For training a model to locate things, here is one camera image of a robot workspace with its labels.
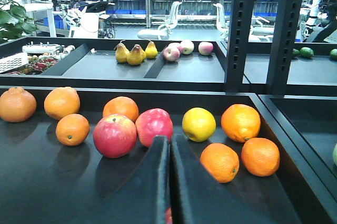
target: lemon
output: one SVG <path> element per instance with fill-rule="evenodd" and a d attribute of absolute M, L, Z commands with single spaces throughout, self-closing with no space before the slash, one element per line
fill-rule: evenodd
<path fill-rule="evenodd" d="M 337 165 L 337 144 L 335 145 L 335 147 L 332 151 L 332 158 L 333 158 L 333 161 L 334 161 L 335 165 Z"/>
<path fill-rule="evenodd" d="M 209 139 L 214 134 L 216 122 L 209 111 L 194 107 L 184 114 L 182 127 L 190 140 L 200 142 Z"/>

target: red apple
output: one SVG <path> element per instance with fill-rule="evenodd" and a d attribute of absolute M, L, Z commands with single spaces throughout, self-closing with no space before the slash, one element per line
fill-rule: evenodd
<path fill-rule="evenodd" d="M 177 47 L 180 51 L 180 54 L 183 52 L 183 47 L 180 45 L 180 43 L 170 43 L 168 47 Z"/>
<path fill-rule="evenodd" d="M 201 42 L 198 46 L 199 53 L 208 56 L 213 51 L 213 44 L 210 42 Z"/>
<path fill-rule="evenodd" d="M 103 156 L 122 157 L 136 145 L 136 125 L 124 115 L 108 115 L 97 123 L 93 138 L 96 149 Z"/>
<path fill-rule="evenodd" d="M 171 207 L 169 207 L 165 212 L 165 223 L 173 224 Z"/>
<path fill-rule="evenodd" d="M 177 47 L 166 47 L 163 55 L 167 61 L 174 62 L 180 57 L 180 51 Z"/>
<path fill-rule="evenodd" d="M 168 112 L 153 108 L 141 113 L 136 120 L 138 138 L 142 145 L 149 148 L 155 136 L 167 136 L 171 141 L 173 123 Z"/>

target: yellow pear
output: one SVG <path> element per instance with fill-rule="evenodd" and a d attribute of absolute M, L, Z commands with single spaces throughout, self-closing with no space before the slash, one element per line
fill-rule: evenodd
<path fill-rule="evenodd" d="M 156 48 L 156 45 L 151 40 L 149 40 L 149 43 L 147 44 L 145 53 L 146 53 L 146 57 L 149 59 L 156 58 L 156 56 L 158 55 L 158 50 Z"/>
<path fill-rule="evenodd" d="M 139 44 L 135 44 L 135 46 L 139 46 L 140 47 L 142 58 L 143 58 L 143 61 L 144 61 L 146 59 L 146 53 L 145 53 L 145 51 L 143 50 L 143 48 Z"/>
<path fill-rule="evenodd" d="M 126 60 L 130 65 L 140 65 L 143 61 L 141 46 L 137 44 L 133 46 Z"/>
<path fill-rule="evenodd" d="M 125 40 L 121 40 L 119 44 L 116 45 L 115 49 L 116 50 L 116 60 L 119 63 L 125 63 L 128 55 L 130 52 L 126 48 L 126 46 L 122 43 Z"/>

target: lime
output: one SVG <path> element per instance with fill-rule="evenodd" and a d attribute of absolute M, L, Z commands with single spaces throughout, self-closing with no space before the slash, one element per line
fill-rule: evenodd
<path fill-rule="evenodd" d="M 302 47 L 300 49 L 300 55 L 304 58 L 312 58 L 314 56 L 314 51 L 312 48 L 309 47 Z"/>
<path fill-rule="evenodd" d="M 337 144 L 335 145 L 335 147 L 333 149 L 332 158 L 333 158 L 333 161 L 334 161 L 335 165 L 337 165 Z"/>
<path fill-rule="evenodd" d="M 332 49 L 330 51 L 330 59 L 334 60 L 334 61 L 337 61 L 337 49 Z"/>
<path fill-rule="evenodd" d="M 293 49 L 293 57 L 297 57 L 297 56 L 299 56 L 299 54 L 300 54 L 300 51 L 298 50 L 298 49 Z"/>
<path fill-rule="evenodd" d="M 188 110 L 183 117 L 183 131 L 192 141 L 205 141 L 215 132 L 214 116 L 204 108 L 194 107 Z"/>

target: office chair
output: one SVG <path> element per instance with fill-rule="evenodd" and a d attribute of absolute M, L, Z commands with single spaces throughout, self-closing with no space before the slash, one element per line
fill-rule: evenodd
<path fill-rule="evenodd" d="M 173 2 L 170 10 L 170 15 L 161 24 L 158 29 L 142 29 L 137 33 L 140 39 L 158 39 L 158 40 L 168 40 L 169 35 L 172 34 L 172 29 L 174 29 L 178 24 L 178 8 L 182 2 Z"/>
<path fill-rule="evenodd" d="M 226 39 L 229 33 L 229 23 L 226 23 L 225 21 L 223 6 L 220 3 L 216 3 L 213 5 L 216 7 L 216 28 L 221 32 L 220 38 Z M 270 41 L 269 35 L 270 34 L 272 35 L 274 33 L 274 28 L 258 27 L 258 29 L 256 30 L 257 32 L 254 32 L 254 29 L 256 27 L 253 27 L 253 25 L 256 22 L 262 25 L 262 23 L 258 22 L 258 20 L 259 18 L 257 17 L 252 18 L 248 40 L 249 42 L 269 42 Z"/>

